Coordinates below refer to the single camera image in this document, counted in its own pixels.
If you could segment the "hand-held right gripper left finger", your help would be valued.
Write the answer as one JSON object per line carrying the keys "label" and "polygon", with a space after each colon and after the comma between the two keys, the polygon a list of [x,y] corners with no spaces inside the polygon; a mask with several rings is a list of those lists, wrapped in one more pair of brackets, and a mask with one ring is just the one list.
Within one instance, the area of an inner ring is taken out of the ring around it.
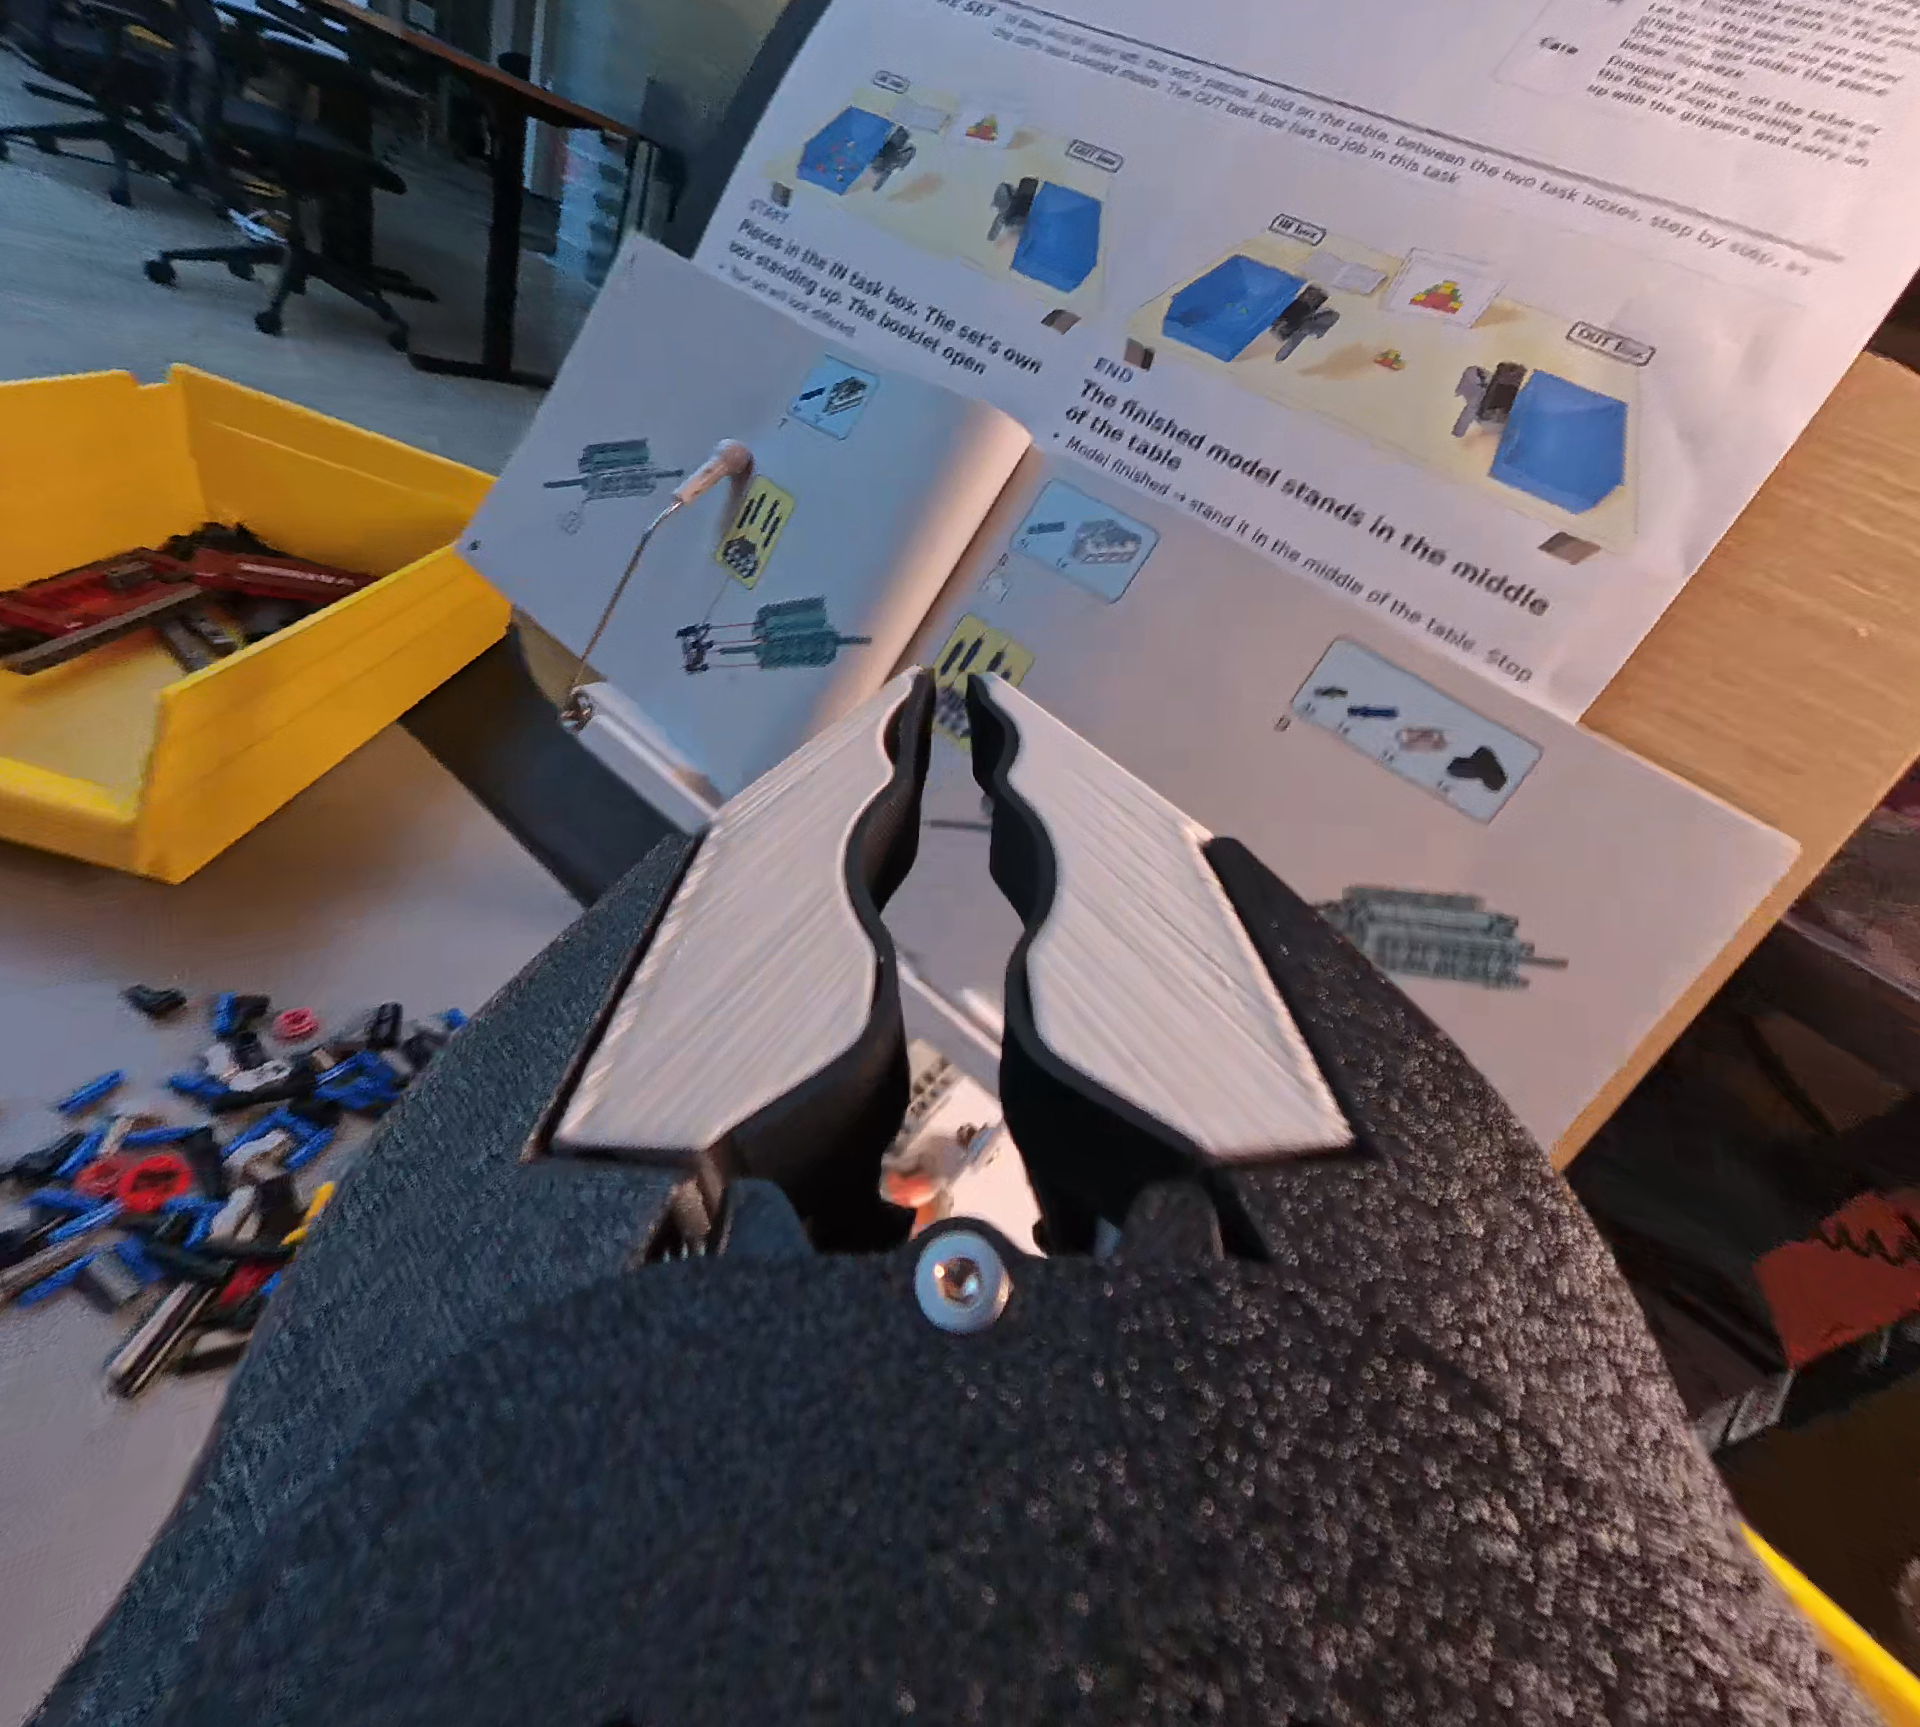
{"label": "hand-held right gripper left finger", "polygon": [[905,672],[693,845],[549,1113],[549,1154],[770,1183],[803,1236],[907,1236],[884,1197],[912,1093],[884,919],[921,849],[933,682]]}

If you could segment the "wooden top background table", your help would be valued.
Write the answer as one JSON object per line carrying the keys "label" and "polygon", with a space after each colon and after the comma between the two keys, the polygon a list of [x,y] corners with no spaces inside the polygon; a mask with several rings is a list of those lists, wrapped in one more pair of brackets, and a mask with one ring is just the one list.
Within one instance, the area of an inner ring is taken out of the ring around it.
{"label": "wooden top background table", "polygon": [[475,361],[447,361],[447,357],[426,357],[418,350],[407,352],[410,366],[434,376],[455,379],[490,379],[500,386],[517,390],[549,390],[555,382],[550,372],[521,371],[513,361],[517,350],[517,270],[523,249],[523,154],[528,135],[533,125],[555,130],[591,130],[602,140],[617,140],[634,151],[655,151],[656,143],[600,111],[590,111],[569,97],[557,97],[504,67],[472,58],[431,34],[418,34],[399,22],[389,22],[362,5],[354,0],[293,0],[307,15],[324,15],[329,22],[346,23],[354,34],[378,37],[382,47],[426,58],[446,77],[460,77],[478,105],[487,111],[497,143],[494,143],[494,221],[490,221],[490,249],[487,249],[487,275],[482,275],[482,324],[478,324],[478,357]]}

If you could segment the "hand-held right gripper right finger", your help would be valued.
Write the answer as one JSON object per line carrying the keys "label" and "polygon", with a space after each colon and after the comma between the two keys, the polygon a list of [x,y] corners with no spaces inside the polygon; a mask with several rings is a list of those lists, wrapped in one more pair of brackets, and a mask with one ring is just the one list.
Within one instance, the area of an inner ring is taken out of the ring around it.
{"label": "hand-held right gripper right finger", "polygon": [[1248,1240],[1231,1172],[1357,1158],[1260,924],[1282,883],[1003,678],[968,684],[968,741],[1019,924],[1001,1110],[1042,1249],[1110,1252],[1157,1186],[1193,1186],[1225,1243]]}

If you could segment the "grey battery box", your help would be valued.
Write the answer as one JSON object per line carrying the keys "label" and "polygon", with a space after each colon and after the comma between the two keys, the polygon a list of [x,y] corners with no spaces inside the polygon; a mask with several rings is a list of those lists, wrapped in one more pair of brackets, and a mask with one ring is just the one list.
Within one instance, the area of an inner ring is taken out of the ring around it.
{"label": "grey battery box", "polygon": [[1001,1102],[933,1044],[907,1041],[907,1113],[879,1160],[879,1197],[916,1228],[953,1213],[963,1176],[993,1160]]}

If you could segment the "instruction booklet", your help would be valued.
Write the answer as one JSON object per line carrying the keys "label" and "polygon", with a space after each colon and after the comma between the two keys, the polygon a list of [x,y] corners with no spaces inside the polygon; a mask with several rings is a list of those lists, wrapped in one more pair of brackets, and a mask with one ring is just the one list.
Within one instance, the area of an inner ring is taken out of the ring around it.
{"label": "instruction booklet", "polygon": [[1540,1143],[1795,858],[1145,482],[659,248],[617,264],[462,556],[705,804],[925,663],[925,849],[888,916],[953,1010],[996,1017],[1018,939],[968,763],[975,674],[1257,853]]}

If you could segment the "black model set box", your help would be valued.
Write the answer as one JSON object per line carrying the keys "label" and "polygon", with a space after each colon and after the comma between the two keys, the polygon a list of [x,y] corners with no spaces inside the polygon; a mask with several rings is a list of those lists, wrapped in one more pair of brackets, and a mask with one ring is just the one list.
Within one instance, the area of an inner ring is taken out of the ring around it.
{"label": "black model set box", "polygon": [[1917,769],[1566,1180],[1708,1454],[1917,1376]]}

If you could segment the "yellow plastic bin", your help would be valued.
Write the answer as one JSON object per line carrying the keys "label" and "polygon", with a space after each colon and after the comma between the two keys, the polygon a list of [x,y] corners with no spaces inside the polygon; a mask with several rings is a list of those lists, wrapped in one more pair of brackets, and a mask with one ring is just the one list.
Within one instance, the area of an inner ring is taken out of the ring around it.
{"label": "yellow plastic bin", "polygon": [[1917,1673],[1743,1523],[1743,1538],[1884,1724],[1917,1724]]}
{"label": "yellow plastic bin", "polygon": [[367,589],[180,672],[151,630],[5,672],[5,842],[180,883],[482,656],[511,604],[460,556],[494,479],[175,366],[5,382],[5,589],[202,525]]}

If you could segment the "pile of red black beams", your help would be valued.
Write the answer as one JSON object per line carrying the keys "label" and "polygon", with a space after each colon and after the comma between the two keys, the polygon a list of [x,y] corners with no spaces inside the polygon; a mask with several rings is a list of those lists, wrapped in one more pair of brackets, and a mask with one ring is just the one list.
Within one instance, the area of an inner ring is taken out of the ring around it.
{"label": "pile of red black beams", "polygon": [[184,674],[228,659],[372,586],[293,558],[245,527],[202,525],[5,589],[5,672],[50,674],[130,635],[155,635]]}

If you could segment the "black office chair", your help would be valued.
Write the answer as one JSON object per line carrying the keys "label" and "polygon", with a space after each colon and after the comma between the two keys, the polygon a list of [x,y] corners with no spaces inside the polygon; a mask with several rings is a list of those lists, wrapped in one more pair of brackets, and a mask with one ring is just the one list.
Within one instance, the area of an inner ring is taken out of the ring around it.
{"label": "black office chair", "polygon": [[180,264],[223,264],[251,278],[277,264],[275,298],[257,311],[262,337],[280,337],[290,298],[322,284],[371,311],[387,347],[410,350],[410,324],[387,298],[371,260],[324,249],[307,232],[313,211],[367,207],[378,191],[404,198],[407,181],[371,143],[318,118],[322,92],[371,97],[367,68],[334,58],[313,34],[280,34],[257,11],[218,0],[175,5],[172,125],[202,194],[243,228],[243,244],[162,249],[151,284],[179,284]]}

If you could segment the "pile of mixed building pieces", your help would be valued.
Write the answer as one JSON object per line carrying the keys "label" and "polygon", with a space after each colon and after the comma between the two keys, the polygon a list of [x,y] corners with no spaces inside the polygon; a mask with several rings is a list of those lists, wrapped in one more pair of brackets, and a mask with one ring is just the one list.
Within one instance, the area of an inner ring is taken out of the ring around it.
{"label": "pile of mixed building pieces", "polygon": [[324,1024],[257,993],[130,984],[158,1031],[207,1038],[151,1094],[123,1066],[56,1105],[50,1140],[5,1158],[5,1313],[81,1299],[116,1327],[113,1403],[228,1372],[356,1154],[468,1028],[380,1000]]}

